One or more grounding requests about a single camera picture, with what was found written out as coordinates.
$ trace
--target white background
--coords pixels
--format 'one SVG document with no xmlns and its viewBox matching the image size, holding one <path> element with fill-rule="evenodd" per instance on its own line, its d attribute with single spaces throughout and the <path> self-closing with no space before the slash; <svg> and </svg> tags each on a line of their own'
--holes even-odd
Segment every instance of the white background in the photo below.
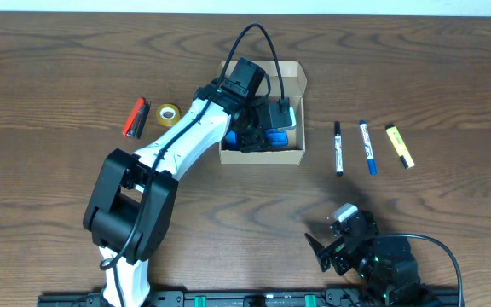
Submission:
<svg viewBox="0 0 491 307">
<path fill-rule="evenodd" d="M 491 0 L 0 0 L 0 10 L 491 16 Z"/>
</svg>

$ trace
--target marker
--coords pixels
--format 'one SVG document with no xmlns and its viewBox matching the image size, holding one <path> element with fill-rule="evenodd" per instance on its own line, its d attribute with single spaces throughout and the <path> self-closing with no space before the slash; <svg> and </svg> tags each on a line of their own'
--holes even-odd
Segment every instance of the marker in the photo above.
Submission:
<svg viewBox="0 0 491 307">
<path fill-rule="evenodd" d="M 385 127 L 385 132 L 390 137 L 391 143 L 393 144 L 393 147 L 396 149 L 402 164 L 405 165 L 405 168 L 409 169 L 413 167 L 414 166 L 413 157 L 410 156 L 410 153 L 408 152 L 407 149 L 407 145 L 405 145 L 405 142 L 402 140 L 401 134 L 399 133 L 397 127 L 395 127 L 393 124 L 387 125 Z"/>
<path fill-rule="evenodd" d="M 361 129 L 361 134 L 363 135 L 363 143 L 365 144 L 365 154 L 367 154 L 368 170 L 371 175 L 375 176 L 376 163 L 374 162 L 374 152 L 373 145 L 371 145 L 371 138 L 368 136 L 367 123 L 364 120 L 359 122 L 359 128 Z"/>
<path fill-rule="evenodd" d="M 340 122 L 334 122 L 334 150 L 337 156 L 337 176 L 344 174 L 342 163 L 342 137 L 340 136 Z"/>
</svg>

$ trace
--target open box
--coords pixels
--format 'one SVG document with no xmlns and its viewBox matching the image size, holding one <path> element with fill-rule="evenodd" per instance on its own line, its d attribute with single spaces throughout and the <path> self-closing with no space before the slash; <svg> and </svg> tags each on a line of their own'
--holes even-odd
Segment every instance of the open box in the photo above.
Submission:
<svg viewBox="0 0 491 307">
<path fill-rule="evenodd" d="M 273 61 L 254 61 L 268 74 L 272 90 L 269 101 L 275 102 L 280 98 L 280 81 Z M 230 61 L 226 76 L 236 67 L 237 61 Z M 217 69 L 217 77 L 221 74 L 225 64 L 223 61 Z M 281 77 L 286 97 L 295 111 L 297 126 L 293 130 L 287 130 L 288 144 L 285 147 L 272 148 L 271 151 L 260 153 L 241 153 L 240 151 L 228 150 L 227 138 L 219 142 L 219 157 L 222 164 L 300 164 L 306 151 L 306 140 L 304 139 L 304 90 L 306 89 L 306 75 L 303 67 L 297 61 L 279 61 Z M 266 80 L 263 80 L 257 95 L 262 96 L 268 92 Z"/>
</svg>

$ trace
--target green clip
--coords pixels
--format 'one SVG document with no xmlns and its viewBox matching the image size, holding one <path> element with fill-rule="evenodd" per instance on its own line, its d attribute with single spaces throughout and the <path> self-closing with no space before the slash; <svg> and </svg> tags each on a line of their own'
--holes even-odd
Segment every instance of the green clip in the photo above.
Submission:
<svg viewBox="0 0 491 307">
<path fill-rule="evenodd" d="M 304 295 L 304 301 L 306 301 L 306 307 L 317 307 L 314 294 Z"/>
<path fill-rule="evenodd" d="M 207 299 L 205 298 L 205 296 L 201 296 L 201 297 L 195 297 L 194 298 L 194 307 L 206 307 L 207 305 Z"/>
</svg>

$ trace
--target roll of tape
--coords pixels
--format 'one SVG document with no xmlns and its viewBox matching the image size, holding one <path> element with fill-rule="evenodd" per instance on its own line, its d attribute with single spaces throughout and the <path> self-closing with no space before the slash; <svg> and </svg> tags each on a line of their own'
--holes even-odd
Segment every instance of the roll of tape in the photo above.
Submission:
<svg viewBox="0 0 491 307">
<path fill-rule="evenodd" d="M 157 120 L 166 127 L 175 125 L 181 119 L 179 109 L 172 104 L 163 104 L 157 110 Z"/>
</svg>

